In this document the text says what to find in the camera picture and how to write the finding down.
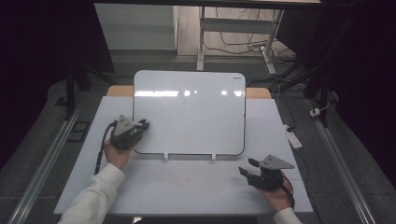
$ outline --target table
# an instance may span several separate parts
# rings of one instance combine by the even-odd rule
[[[133,87],[111,87],[103,98],[78,156],[64,193],[54,211],[61,214],[93,175],[103,131],[120,113],[132,116]],[[272,154],[295,167],[277,113],[275,101],[266,89],[247,89],[246,149],[232,161],[194,161],[169,158],[147,160],[133,154],[124,168],[125,181],[109,210],[120,216],[257,216],[272,209],[246,179],[241,166],[258,173],[248,158],[262,160]],[[312,212],[304,182],[297,168],[285,170],[294,187],[297,213]]]

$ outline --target whiteboard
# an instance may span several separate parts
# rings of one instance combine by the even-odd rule
[[[137,72],[133,119],[146,119],[150,126],[135,151],[241,154],[245,148],[245,85],[245,77],[237,73]]]

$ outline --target white sleeve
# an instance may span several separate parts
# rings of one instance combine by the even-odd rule
[[[91,177],[88,187],[62,214],[59,223],[102,223],[124,178],[125,175],[119,168],[108,163],[99,174]]]
[[[290,207],[277,212],[274,215],[274,221],[276,224],[301,224],[301,221]]]

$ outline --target desk leg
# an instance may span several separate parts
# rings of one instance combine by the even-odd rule
[[[283,10],[279,10],[279,12],[277,13],[274,19],[274,24],[271,27],[271,32],[270,32],[270,36],[268,37],[267,44],[264,50],[262,51],[262,56],[264,57],[265,65],[267,66],[268,73],[270,75],[276,75],[276,70],[274,68],[274,65],[271,63],[270,50],[274,42],[277,27],[279,26],[279,22],[280,22],[280,18],[282,17],[282,14],[283,14]]]
[[[200,10],[200,34],[199,34],[199,47],[197,57],[197,70],[204,70],[204,33],[205,33],[205,7],[199,7]]]

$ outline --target white wall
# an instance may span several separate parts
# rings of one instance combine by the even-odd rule
[[[177,48],[176,7],[95,4],[95,8],[109,49]]]

